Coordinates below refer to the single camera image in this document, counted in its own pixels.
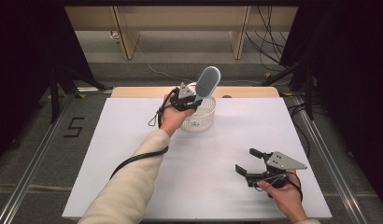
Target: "white basket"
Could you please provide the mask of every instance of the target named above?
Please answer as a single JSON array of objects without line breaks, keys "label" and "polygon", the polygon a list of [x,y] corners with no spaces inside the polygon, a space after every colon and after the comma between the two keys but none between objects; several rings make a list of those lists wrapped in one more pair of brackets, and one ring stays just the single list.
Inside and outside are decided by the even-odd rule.
[{"label": "white basket", "polygon": [[211,127],[215,116],[216,101],[212,96],[203,100],[197,111],[187,117],[181,128],[188,132],[201,132]]}]

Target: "white table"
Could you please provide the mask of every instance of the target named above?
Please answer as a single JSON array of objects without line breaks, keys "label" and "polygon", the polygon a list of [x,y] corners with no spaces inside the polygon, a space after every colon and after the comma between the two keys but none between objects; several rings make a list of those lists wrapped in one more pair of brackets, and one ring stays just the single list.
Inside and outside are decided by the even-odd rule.
[{"label": "white table", "polygon": [[[148,122],[162,99],[107,99],[63,217],[80,218],[113,170],[156,127]],[[249,188],[234,170],[263,172],[263,160],[249,155],[280,151],[308,166],[298,171],[309,217],[331,213],[310,169],[281,98],[217,99],[214,124],[201,133],[178,130],[156,180],[146,220],[268,220],[285,218],[264,192]]]}]

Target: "person's right arm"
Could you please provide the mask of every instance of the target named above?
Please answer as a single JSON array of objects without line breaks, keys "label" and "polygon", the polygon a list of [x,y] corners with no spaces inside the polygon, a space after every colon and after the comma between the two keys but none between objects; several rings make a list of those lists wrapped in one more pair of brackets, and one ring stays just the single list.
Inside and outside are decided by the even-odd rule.
[{"label": "person's right arm", "polygon": [[[296,171],[291,170],[289,179],[291,182],[300,186],[299,179],[296,176]],[[292,185],[287,184],[281,189],[275,189],[265,181],[258,182],[260,188],[264,189],[267,193],[273,196],[278,208],[287,216],[291,223],[294,224],[316,224],[319,223],[314,218],[308,218],[302,206],[301,195],[299,191]]]}]

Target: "white sweater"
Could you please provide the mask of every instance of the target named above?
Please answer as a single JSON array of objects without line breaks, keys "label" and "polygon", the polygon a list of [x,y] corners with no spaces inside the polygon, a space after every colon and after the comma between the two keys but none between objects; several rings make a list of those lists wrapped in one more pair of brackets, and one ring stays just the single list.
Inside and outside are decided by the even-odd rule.
[{"label": "white sweater", "polygon": [[[169,139],[165,131],[154,131],[134,155],[160,151],[169,145]],[[125,165],[98,194],[79,223],[137,224],[142,221],[162,161],[163,155],[160,155]],[[316,223],[319,222],[309,219],[297,224]]]}]

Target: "brush head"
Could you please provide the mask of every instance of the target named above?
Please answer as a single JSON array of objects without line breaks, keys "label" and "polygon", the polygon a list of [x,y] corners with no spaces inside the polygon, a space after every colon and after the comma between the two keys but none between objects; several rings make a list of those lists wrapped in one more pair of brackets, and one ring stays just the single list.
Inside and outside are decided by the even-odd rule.
[{"label": "brush head", "polygon": [[204,69],[195,84],[195,93],[198,99],[204,99],[212,94],[220,82],[220,71],[217,67],[209,66]]}]

